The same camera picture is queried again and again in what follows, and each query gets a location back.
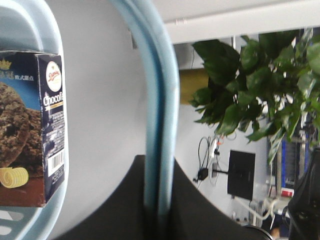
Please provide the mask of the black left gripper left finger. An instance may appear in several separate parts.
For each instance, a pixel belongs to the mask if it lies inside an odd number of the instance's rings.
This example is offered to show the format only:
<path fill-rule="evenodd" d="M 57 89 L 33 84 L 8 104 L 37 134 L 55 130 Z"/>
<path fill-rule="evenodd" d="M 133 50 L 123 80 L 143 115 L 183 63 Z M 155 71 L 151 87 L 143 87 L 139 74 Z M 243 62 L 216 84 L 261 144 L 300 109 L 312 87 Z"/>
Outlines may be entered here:
<path fill-rule="evenodd" d="M 58 240 L 154 240 L 145 216 L 145 156 L 136 155 L 124 179 L 90 216 L 57 237 Z"/>

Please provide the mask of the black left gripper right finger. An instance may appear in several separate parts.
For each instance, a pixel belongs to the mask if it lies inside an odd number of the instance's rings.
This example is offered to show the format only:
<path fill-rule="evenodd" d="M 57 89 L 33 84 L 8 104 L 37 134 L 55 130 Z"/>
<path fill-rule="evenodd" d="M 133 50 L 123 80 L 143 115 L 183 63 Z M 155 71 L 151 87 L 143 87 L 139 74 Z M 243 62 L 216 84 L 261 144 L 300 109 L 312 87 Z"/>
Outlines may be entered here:
<path fill-rule="evenodd" d="M 212 205 L 171 158 L 160 164 L 161 240 L 270 240 L 264 230 L 241 226 Z"/>

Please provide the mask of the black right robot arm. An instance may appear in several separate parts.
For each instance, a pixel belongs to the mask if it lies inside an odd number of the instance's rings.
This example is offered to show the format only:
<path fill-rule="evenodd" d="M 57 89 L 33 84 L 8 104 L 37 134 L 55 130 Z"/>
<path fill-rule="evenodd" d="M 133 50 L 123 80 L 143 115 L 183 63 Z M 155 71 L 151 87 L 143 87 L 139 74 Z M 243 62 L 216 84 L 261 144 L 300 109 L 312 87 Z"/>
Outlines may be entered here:
<path fill-rule="evenodd" d="M 320 149 L 312 152 L 304 173 L 288 203 L 290 240 L 318 240 L 320 238 Z"/>

